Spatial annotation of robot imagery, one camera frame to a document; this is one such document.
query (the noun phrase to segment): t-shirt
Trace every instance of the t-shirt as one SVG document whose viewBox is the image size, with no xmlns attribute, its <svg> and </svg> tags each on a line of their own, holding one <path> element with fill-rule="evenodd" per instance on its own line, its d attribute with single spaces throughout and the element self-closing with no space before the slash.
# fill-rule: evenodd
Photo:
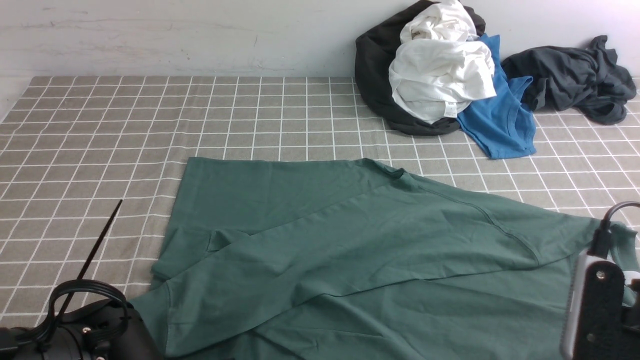
<svg viewBox="0 0 640 360">
<path fill-rule="evenodd" d="M 509 79 L 532 76 L 522 102 L 531 110 L 575 107 L 604 125 L 627 116 L 625 104 L 636 96 L 629 71 L 617 65 L 618 54 L 607 49 L 607 36 L 592 39 L 586 49 L 541 46 L 514 54 L 502 62 Z"/>
<path fill-rule="evenodd" d="M 597 226 L 368 159 L 190 158 L 131 302 L 180 359 L 559 359 Z"/>
<path fill-rule="evenodd" d="M 536 123 L 533 113 L 520 100 L 530 76 L 507 80 L 500 66 L 500 36 L 480 37 L 491 50 L 495 64 L 493 86 L 497 96 L 476 100 L 458 114 L 462 130 L 473 138 L 491 159 L 519 158 L 536 152 L 533 136 Z"/>
</svg>

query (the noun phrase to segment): clothing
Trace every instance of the clothing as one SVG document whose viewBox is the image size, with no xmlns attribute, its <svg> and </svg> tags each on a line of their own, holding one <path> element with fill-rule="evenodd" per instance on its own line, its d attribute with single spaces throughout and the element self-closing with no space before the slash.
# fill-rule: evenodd
<svg viewBox="0 0 640 360">
<path fill-rule="evenodd" d="M 558 359 L 597 226 L 367 159 L 190 158 L 131 302 L 181 359 Z"/>
<path fill-rule="evenodd" d="M 460 128 L 455 119 L 444 118 L 428 124 L 404 111 L 393 100 L 389 84 L 389 65 L 400 46 L 400 31 L 431 1 L 419 0 L 381 24 L 360 35 L 356 40 L 355 81 L 362 100 L 377 115 L 383 117 L 391 129 L 408 135 L 444 135 Z M 474 10 L 465 7 L 473 19 L 476 33 L 484 33 L 485 22 Z"/>
<path fill-rule="evenodd" d="M 495 96 L 491 52 L 476 37 L 458 0 L 419 13 L 400 32 L 403 43 L 389 67 L 393 98 L 426 122 L 456 117 L 471 100 Z"/>
<path fill-rule="evenodd" d="M 400 31 L 403 44 L 416 38 L 430 40 L 477 40 L 471 16 L 457 0 L 446 0 L 429 6 Z"/>
<path fill-rule="evenodd" d="M 496 97 L 477 100 L 458 115 L 462 130 L 473 138 L 491 159 L 508 159 L 536 152 L 533 113 L 520 103 L 532 77 L 507 80 L 500 66 L 500 36 L 480 38 L 491 50 L 495 62 L 493 86 Z"/>
<path fill-rule="evenodd" d="M 426 122 L 456 117 L 471 100 L 495 96 L 492 75 L 491 52 L 479 41 L 412 40 L 389 67 L 396 103 Z"/>
<path fill-rule="evenodd" d="M 617 124 L 627 115 L 624 105 L 636 96 L 636 86 L 606 42 L 601 35 L 587 49 L 535 47 L 509 56 L 502 68 L 509 79 L 533 77 L 522 99 L 531 110 L 576 107 L 595 122 Z"/>
</svg>

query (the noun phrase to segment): white wall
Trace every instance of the white wall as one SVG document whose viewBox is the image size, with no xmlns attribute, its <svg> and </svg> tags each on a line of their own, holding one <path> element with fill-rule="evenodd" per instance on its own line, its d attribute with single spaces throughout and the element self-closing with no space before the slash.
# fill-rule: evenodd
<svg viewBox="0 0 640 360">
<path fill-rule="evenodd" d="M 349 76 L 355 38 L 412 0 L 2 0 L 0 76 Z M 464 0 L 503 57 L 609 35 L 640 74 L 639 0 Z"/>
</svg>

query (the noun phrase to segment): pile of clothes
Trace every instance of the pile of clothes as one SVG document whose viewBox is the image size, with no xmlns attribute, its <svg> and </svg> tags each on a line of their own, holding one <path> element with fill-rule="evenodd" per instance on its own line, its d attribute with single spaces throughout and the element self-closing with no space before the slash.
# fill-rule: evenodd
<svg viewBox="0 0 640 360">
<path fill-rule="evenodd" d="M 489 158 L 533 154 L 532 111 L 576 107 L 601 124 L 625 118 L 636 94 L 606 36 L 587 49 L 538 47 L 500 63 L 500 37 L 458 0 L 420 0 L 356 41 L 363 100 L 392 129 L 444 135 L 462 128 Z"/>
</svg>

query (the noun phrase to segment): gray checkered mat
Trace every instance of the gray checkered mat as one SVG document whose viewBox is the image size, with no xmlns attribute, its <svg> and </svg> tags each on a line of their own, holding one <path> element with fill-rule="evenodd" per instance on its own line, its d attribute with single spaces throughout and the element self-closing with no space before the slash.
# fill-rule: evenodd
<svg viewBox="0 0 640 360">
<path fill-rule="evenodd" d="M 467 190 L 601 217 L 640 198 L 640 101 L 617 126 L 536 115 L 538 153 L 488 160 L 464 133 L 387 131 L 351 78 L 34 78 L 0 123 L 0 326 L 42 320 L 118 199 L 88 276 L 144 292 L 189 156 L 372 158 Z M 640 229 L 640 211 L 617 220 Z M 77 296 L 74 307 L 92 301 Z"/>
</svg>

